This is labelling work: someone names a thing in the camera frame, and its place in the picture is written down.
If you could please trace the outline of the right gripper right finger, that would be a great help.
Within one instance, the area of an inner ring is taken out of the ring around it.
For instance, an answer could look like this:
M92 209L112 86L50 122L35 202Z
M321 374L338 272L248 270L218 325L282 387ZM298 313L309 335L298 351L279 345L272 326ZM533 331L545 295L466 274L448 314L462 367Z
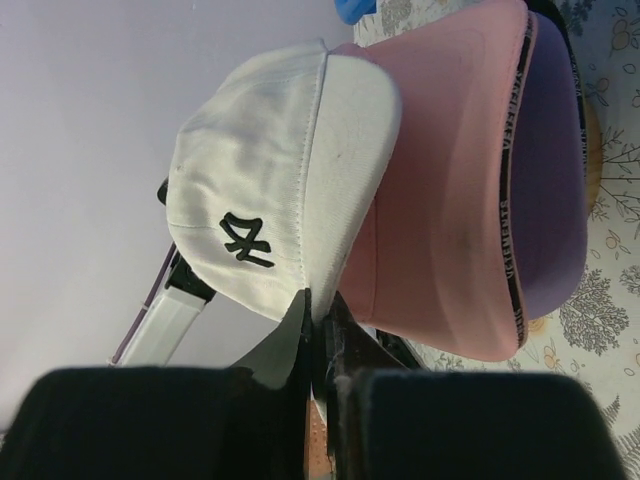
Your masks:
M622 479L605 420L577 381L409 369L336 297L319 326L328 451L340 479Z

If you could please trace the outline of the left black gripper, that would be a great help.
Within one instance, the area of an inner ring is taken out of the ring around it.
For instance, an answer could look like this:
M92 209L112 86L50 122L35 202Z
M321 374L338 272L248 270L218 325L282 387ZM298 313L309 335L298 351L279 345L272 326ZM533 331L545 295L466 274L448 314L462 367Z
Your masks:
M160 184L156 193L156 197L162 205L166 204L168 185L169 185L169 179L165 178Z

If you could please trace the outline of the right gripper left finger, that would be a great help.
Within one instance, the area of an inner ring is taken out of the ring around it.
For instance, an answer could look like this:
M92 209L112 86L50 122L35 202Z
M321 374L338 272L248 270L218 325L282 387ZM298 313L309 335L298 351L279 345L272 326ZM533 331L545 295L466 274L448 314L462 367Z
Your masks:
M311 294L232 366L52 371L4 439L5 479L302 479Z

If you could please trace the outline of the white cloth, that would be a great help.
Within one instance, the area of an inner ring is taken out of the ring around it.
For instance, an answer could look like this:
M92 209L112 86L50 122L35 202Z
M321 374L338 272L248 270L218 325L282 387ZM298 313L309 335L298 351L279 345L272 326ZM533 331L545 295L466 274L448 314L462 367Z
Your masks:
M166 218L196 276L279 321L295 296L329 311L387 169L402 102L361 47L322 40L233 70L181 127Z

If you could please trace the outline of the pink baseball cap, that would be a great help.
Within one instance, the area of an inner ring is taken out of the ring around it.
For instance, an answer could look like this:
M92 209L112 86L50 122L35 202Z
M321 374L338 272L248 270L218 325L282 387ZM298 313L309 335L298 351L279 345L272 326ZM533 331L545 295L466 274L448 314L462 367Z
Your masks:
M357 49L403 103L339 286L358 321L481 361L525 343L510 180L537 26L522 1L483 1Z

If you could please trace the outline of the purple baseball cap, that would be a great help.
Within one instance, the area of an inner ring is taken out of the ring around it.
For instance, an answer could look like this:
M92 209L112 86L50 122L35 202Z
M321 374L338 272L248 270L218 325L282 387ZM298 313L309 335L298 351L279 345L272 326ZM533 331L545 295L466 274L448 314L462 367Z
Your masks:
M515 133L511 208L516 263L530 318L559 308L586 260L587 202L578 98L564 38L533 13L536 38Z

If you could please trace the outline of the wooden hat stand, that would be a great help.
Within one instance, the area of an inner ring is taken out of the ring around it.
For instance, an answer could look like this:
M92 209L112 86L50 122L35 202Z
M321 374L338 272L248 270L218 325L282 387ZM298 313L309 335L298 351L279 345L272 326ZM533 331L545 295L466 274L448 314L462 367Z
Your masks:
M603 170L603 147L600 123L596 111L587 100L584 101L584 114L587 139L586 199L588 213L591 213L600 190Z

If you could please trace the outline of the black baseball cap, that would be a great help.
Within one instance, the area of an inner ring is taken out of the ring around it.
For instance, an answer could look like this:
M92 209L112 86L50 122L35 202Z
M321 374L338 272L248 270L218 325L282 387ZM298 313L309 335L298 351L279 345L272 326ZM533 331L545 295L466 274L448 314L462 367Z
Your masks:
M588 177L588 139L585 97L578 63L569 39L567 24L558 7L552 1L526 1L526 6L536 24L535 46L532 58L535 93L545 88L551 91L551 99L545 105L551 112L545 120L573 120L575 126L568 129L572 140L579 142L584 183Z

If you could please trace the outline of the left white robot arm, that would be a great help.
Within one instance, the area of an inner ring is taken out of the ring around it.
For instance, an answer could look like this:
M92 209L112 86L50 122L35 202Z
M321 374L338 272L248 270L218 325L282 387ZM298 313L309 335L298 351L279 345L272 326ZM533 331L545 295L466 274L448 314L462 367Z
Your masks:
M111 367L164 366L216 292L201 281L172 244Z

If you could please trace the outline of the floral table mat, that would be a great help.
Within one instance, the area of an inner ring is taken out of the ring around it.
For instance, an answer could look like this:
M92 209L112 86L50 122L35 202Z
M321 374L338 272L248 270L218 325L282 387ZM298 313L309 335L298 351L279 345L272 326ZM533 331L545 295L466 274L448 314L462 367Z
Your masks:
M587 262L560 309L534 320L501 368L580 381L630 478L639 475L639 5L560 1L602 169L590 189Z

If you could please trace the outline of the blue plastic bin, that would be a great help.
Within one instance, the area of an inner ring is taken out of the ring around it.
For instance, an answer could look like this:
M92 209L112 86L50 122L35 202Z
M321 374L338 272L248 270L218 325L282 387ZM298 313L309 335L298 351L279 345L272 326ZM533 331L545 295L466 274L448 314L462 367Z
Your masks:
M347 25L357 24L362 17L377 12L377 0L334 0L340 20Z

